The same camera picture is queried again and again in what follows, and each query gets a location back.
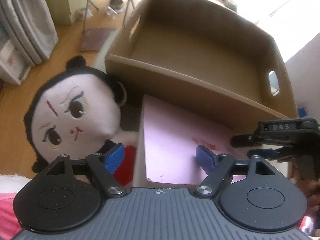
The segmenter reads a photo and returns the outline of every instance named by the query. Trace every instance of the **pink fabric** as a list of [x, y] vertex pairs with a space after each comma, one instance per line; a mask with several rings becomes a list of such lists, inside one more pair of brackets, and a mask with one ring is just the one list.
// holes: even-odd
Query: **pink fabric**
[[4, 240], [13, 238], [21, 230], [12, 207], [15, 195], [16, 193], [0, 194], [0, 237]]

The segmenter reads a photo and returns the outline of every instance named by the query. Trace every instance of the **doll face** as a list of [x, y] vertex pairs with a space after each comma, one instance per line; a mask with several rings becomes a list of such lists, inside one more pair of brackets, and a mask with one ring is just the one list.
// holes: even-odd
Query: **doll face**
[[92, 74], [68, 77], [46, 90], [34, 111], [33, 143], [49, 163], [61, 154], [84, 159], [120, 127], [111, 89]]

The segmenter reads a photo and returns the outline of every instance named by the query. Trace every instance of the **blue finger pad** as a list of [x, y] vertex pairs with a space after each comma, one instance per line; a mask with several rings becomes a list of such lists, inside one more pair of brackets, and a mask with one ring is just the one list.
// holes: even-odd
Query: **blue finger pad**
[[120, 164], [124, 160], [124, 146], [119, 146], [116, 150], [111, 153], [106, 162], [106, 169], [112, 175], [116, 172]]

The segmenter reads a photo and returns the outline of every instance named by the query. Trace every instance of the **wall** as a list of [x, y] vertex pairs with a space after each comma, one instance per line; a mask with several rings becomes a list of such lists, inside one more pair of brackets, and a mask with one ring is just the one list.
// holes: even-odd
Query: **wall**
[[285, 64], [297, 106], [320, 122], [320, 33]]
[[76, 11], [85, 7], [86, 0], [46, 0], [55, 25], [71, 25], [76, 21]]
[[87, 4], [87, 0], [68, 0], [70, 8], [70, 22], [74, 23], [77, 20], [77, 10], [84, 8]]

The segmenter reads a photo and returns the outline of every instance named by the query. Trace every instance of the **metal screw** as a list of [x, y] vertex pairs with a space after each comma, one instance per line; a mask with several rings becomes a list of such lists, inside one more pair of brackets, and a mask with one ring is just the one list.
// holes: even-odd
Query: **metal screw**
[[108, 192], [111, 195], [119, 195], [122, 194], [124, 192], [124, 188], [123, 187], [111, 187], [108, 189]]
[[210, 194], [212, 192], [212, 188], [209, 186], [200, 186], [197, 188], [197, 192], [200, 194]]

